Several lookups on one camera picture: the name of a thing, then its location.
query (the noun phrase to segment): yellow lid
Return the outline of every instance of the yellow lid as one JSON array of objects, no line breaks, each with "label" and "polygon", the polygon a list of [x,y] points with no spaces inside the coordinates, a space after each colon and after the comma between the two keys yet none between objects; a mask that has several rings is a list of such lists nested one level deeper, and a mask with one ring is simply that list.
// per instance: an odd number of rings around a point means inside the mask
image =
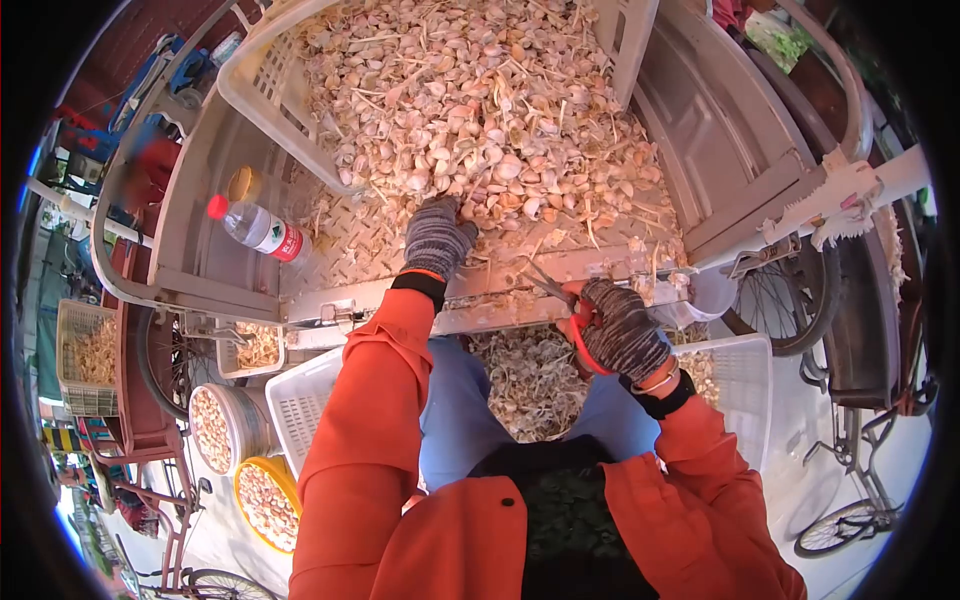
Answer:
[{"label": "yellow lid", "polygon": [[240,471],[243,470],[244,465],[252,465],[265,470],[267,474],[270,475],[270,478],[276,482],[276,485],[280,488],[280,491],[283,492],[283,495],[287,496],[287,499],[290,500],[290,506],[294,508],[294,513],[296,513],[297,518],[300,518],[300,515],[303,513],[303,507],[300,504],[300,498],[297,497],[297,479],[294,478],[293,471],[290,470],[286,459],[282,456],[271,456],[269,458],[266,456],[254,456],[240,463],[236,472],[233,473],[233,497],[236,499],[237,508],[240,509],[240,514],[243,515],[244,520],[247,521],[247,524],[250,525],[253,532],[271,548],[283,554],[293,554],[293,552],[287,552],[286,550],[277,548],[272,541],[268,540],[256,527],[251,525],[247,513],[243,510],[243,504],[240,503]]},{"label": "yellow lid", "polygon": [[250,165],[243,165],[230,178],[227,185],[227,198],[231,202],[253,202],[263,190],[263,177]]}]

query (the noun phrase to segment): metal truck bed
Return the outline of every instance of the metal truck bed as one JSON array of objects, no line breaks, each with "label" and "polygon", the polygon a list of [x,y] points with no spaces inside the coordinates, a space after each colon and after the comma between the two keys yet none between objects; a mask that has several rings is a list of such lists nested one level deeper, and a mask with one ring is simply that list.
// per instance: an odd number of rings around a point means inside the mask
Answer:
[{"label": "metal truck bed", "polygon": [[[660,147],[660,166],[691,262],[744,239],[813,184],[804,179],[815,165],[813,156],[783,102],[699,7],[682,0],[660,4],[632,109]],[[370,316],[403,264],[402,234],[384,219],[380,202],[360,205],[343,198],[330,211],[315,267],[288,273],[230,239],[205,215],[207,200],[226,189],[243,164],[292,178],[298,187],[319,185],[213,90],[167,190],[149,286],[131,294],[154,306],[288,324],[294,348],[343,343],[344,332]],[[285,216],[303,210],[268,208]],[[551,247],[548,234],[557,228],[569,235]],[[552,225],[485,232],[477,253],[491,260],[469,265],[451,281],[447,310],[435,330],[479,331],[560,318],[563,304],[542,298],[518,275],[523,266],[518,256],[536,251],[538,264],[557,280],[600,275],[629,280],[651,268],[649,249],[637,252],[642,246],[631,240],[656,245],[658,235],[662,232],[641,222],[621,223],[596,231],[597,250],[582,224],[565,216]],[[658,260],[658,268],[670,266]],[[112,279],[105,284],[123,287]],[[657,303],[683,299],[683,288],[658,283]]]}]

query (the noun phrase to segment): bottle label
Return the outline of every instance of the bottle label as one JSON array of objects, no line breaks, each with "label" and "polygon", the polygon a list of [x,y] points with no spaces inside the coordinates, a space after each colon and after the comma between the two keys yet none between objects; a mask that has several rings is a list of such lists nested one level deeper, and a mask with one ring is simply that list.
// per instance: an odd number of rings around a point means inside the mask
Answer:
[{"label": "bottle label", "polygon": [[267,237],[253,249],[269,254],[282,262],[290,262],[300,253],[303,247],[303,233],[293,226],[274,217],[270,223]]}]

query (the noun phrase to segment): red scissor handle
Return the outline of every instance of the red scissor handle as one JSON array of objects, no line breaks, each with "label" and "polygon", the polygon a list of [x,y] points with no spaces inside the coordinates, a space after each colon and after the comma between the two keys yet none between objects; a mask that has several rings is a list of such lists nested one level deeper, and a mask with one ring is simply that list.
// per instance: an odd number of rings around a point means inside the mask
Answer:
[{"label": "red scissor handle", "polygon": [[580,355],[583,357],[588,369],[600,375],[612,374],[613,371],[604,369],[600,366],[600,363],[593,360],[593,357],[590,356],[590,353],[587,350],[587,344],[584,343],[584,336],[581,335],[580,330],[593,321],[593,318],[595,317],[595,307],[591,302],[582,298],[580,298],[579,301],[579,310],[570,315],[570,331],[573,335],[573,345],[576,346],[577,350],[580,351]]}]

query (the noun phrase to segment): plastic water bottle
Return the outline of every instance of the plastic water bottle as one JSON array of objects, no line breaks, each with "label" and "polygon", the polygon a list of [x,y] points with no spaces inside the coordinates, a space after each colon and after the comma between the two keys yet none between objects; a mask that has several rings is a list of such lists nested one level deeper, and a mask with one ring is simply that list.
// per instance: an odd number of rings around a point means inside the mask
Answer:
[{"label": "plastic water bottle", "polygon": [[310,257],[311,245],[302,229],[249,202],[231,202],[217,194],[206,214],[224,224],[230,237],[248,248],[300,268]]}]

